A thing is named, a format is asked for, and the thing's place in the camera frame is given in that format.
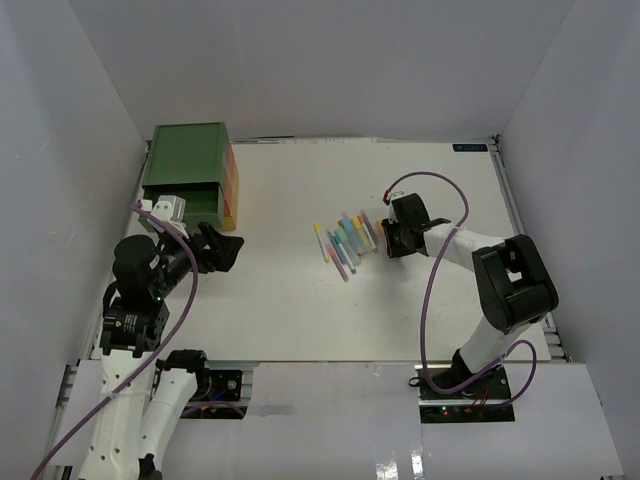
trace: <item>purple cable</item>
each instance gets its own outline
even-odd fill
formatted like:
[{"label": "purple cable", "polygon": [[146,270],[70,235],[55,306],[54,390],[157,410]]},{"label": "purple cable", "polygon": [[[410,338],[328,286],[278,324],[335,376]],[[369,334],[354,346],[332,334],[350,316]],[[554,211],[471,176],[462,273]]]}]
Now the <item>purple cable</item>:
[{"label": "purple cable", "polygon": [[196,405],[195,407],[187,408],[184,412],[182,412],[182,415],[180,417],[184,418],[187,415],[191,415],[193,412],[197,412],[198,410],[200,410],[203,407],[215,407],[216,405],[220,405],[220,406],[223,406],[223,407],[229,407],[229,408],[235,410],[240,415],[240,417],[244,418],[244,412],[237,405],[234,405],[233,403],[225,402],[223,400],[211,400],[209,402],[205,402],[205,403],[201,403],[200,405]]},{"label": "purple cable", "polygon": [[[163,229],[165,232],[167,232],[167,234],[171,238],[173,238],[178,243],[178,245],[182,247],[182,249],[187,254],[187,257],[189,258],[189,262],[191,263],[191,271],[193,273],[193,283],[191,284],[191,292],[189,293],[189,298],[187,298],[187,303],[184,306],[184,310],[182,311],[182,314],[178,318],[178,321],[176,322],[174,327],[167,334],[167,337],[162,342],[160,342],[160,345],[158,345],[158,348],[155,349],[155,351],[149,356],[149,358],[147,358],[138,368],[136,368],[133,372],[131,372],[131,374],[127,378],[125,378],[120,385],[118,385],[116,388],[113,389],[112,395],[117,395],[118,393],[122,392],[125,388],[127,388],[129,384],[133,382],[138,377],[138,375],[142,373],[142,371],[145,368],[151,365],[158,358],[162,350],[164,350],[164,348],[173,339],[176,333],[178,333],[178,330],[180,329],[185,319],[187,318],[187,315],[189,314],[189,310],[191,310],[191,305],[193,304],[193,301],[196,297],[196,290],[198,288],[198,262],[196,261],[196,257],[194,257],[193,252],[191,251],[187,243],[182,239],[182,235],[180,234],[180,232],[178,232],[172,225],[162,222],[157,218],[152,217],[147,212],[141,210],[138,205],[131,205],[131,210],[133,210],[138,215],[146,218],[147,220],[149,220],[151,223],[155,224],[159,228]],[[112,396],[105,397],[100,403],[98,403],[95,407],[93,407],[91,411],[82,418],[82,420],[80,420],[71,430],[69,430],[67,434],[64,437],[62,437],[56,445],[54,445],[54,447],[49,451],[49,453],[47,453],[47,455],[38,464],[38,467],[33,472],[33,475],[31,475],[31,480],[37,480],[40,477],[40,475],[42,475],[42,472],[44,472],[44,469],[46,468],[47,464],[56,455],[56,453],[58,453],[60,449],[69,440],[71,440],[71,438],[82,427],[84,427],[89,422],[89,420],[95,417],[98,414],[98,412],[100,412],[100,410],[106,407],[109,404],[109,402],[111,402],[112,399],[113,399]]]},{"label": "purple cable", "polygon": [[455,387],[440,388],[438,385],[435,384],[435,382],[433,381],[433,378],[431,378],[431,375],[429,374],[429,367],[427,365],[427,335],[426,335],[427,334],[427,311],[429,309],[429,301],[431,299],[431,292],[433,290],[433,283],[434,283],[435,278],[436,278],[436,273],[438,271],[438,267],[440,266],[440,263],[442,262],[442,259],[444,258],[444,253],[447,250],[447,247],[449,247],[449,244],[453,240],[453,237],[456,235],[456,233],[458,231],[458,228],[461,227],[462,224],[469,217],[469,201],[467,200],[467,197],[464,194],[464,192],[462,191],[462,189],[453,180],[451,180],[450,178],[445,177],[444,175],[442,175],[440,173],[435,173],[435,172],[411,172],[411,173],[407,173],[406,175],[401,176],[395,182],[393,182],[391,184],[391,186],[387,189],[387,191],[384,194],[383,201],[388,204],[387,197],[389,196],[391,191],[396,187],[396,185],[398,185],[402,180],[404,180],[406,178],[409,178],[409,177],[414,177],[416,175],[425,175],[425,176],[436,177],[436,178],[439,178],[441,180],[444,180],[445,182],[447,182],[449,185],[451,185],[453,188],[456,189],[456,191],[460,195],[460,198],[462,198],[462,203],[464,204],[464,215],[462,215],[462,218],[458,221],[458,223],[456,223],[456,228],[452,229],[451,232],[449,232],[449,235],[447,235],[447,238],[445,239],[444,243],[442,244],[442,248],[440,249],[440,251],[438,252],[438,255],[436,256],[436,259],[435,259],[435,261],[433,263],[433,268],[431,269],[431,273],[429,274],[429,280],[427,282],[427,290],[426,290],[426,292],[424,294],[424,301],[422,302],[422,314],[420,316],[420,358],[422,360],[422,369],[423,369],[423,373],[424,373],[424,379],[426,380],[426,382],[429,385],[429,387],[436,393],[439,393],[441,395],[451,395],[453,393],[457,393],[457,392],[465,389],[469,385],[471,385],[476,380],[478,380],[480,377],[482,377],[485,373],[487,373],[489,370],[494,368],[496,365],[499,365],[502,362],[502,360],[506,356],[508,356],[513,351],[513,349],[516,348],[518,345],[524,344],[524,345],[527,345],[531,349],[531,352],[532,352],[532,355],[533,355],[533,363],[532,363],[532,366],[531,366],[531,373],[529,374],[529,378],[527,379],[526,383],[524,384],[524,387],[522,387],[522,389],[520,389],[520,391],[516,395],[514,395],[510,400],[507,400],[506,402],[501,403],[499,405],[494,405],[494,407],[506,407],[508,405],[511,405],[518,398],[520,398],[524,394],[524,392],[529,388],[529,385],[531,385],[531,382],[533,381],[533,376],[534,376],[534,374],[536,372],[536,362],[538,360],[538,357],[537,357],[537,354],[536,354],[536,349],[533,346],[533,344],[531,344],[531,342],[529,342],[527,340],[518,340],[518,341],[514,342],[513,345],[511,345],[511,347],[509,347],[509,349],[507,350],[507,353],[504,356],[498,357],[495,360],[492,360],[491,362],[489,362],[488,365],[486,365],[478,373],[475,373],[470,378],[468,378],[467,380],[462,382],[460,385],[457,385]]}]

